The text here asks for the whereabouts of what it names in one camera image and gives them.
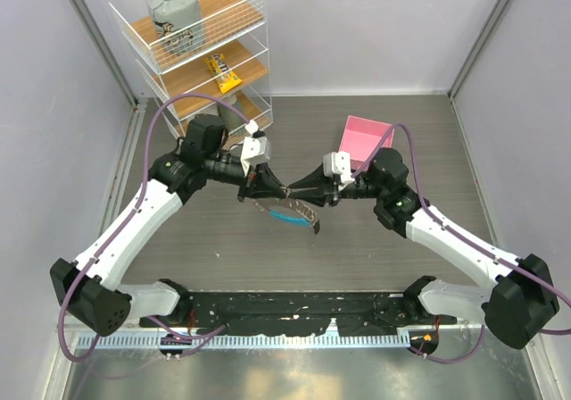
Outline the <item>blue key holder handle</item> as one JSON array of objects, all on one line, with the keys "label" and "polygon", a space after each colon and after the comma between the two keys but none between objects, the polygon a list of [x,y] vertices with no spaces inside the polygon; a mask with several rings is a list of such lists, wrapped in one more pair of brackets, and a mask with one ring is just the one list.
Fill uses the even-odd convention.
[{"label": "blue key holder handle", "polygon": [[302,227],[307,227],[310,228],[311,227],[311,222],[308,221],[305,217],[301,216],[299,213],[296,214],[285,214],[283,212],[277,211],[276,209],[270,209],[269,210],[269,214],[279,220],[279,221],[284,221],[296,226],[302,226]]}]

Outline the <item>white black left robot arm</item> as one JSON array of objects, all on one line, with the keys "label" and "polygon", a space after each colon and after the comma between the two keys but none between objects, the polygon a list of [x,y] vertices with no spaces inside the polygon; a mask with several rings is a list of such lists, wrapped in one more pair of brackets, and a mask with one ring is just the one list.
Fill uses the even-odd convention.
[{"label": "white black left robot arm", "polygon": [[50,269],[62,313],[100,337],[114,333],[129,318],[161,316],[170,326],[185,324],[191,306],[185,290],[161,279],[151,285],[124,286],[128,267],[158,228],[210,180],[235,185],[238,199],[286,194],[268,166],[271,147],[265,133],[246,126],[240,155],[223,150],[228,130],[222,119],[200,114],[171,152],[157,158],[135,197],[112,225],[73,261],[57,260]]}]

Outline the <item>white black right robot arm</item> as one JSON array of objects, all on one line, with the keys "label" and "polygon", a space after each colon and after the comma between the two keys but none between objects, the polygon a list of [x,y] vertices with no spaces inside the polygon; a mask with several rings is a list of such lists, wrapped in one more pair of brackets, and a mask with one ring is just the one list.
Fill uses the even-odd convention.
[{"label": "white black right robot arm", "polygon": [[326,154],[322,164],[291,184],[291,196],[316,206],[344,199],[373,198],[377,220],[420,244],[468,275],[474,286],[424,277],[409,288],[403,311],[413,322],[445,315],[488,328],[504,345],[526,346],[559,312],[547,263],[486,243],[445,217],[407,183],[401,154],[381,148],[363,172],[352,169],[346,152]]}]

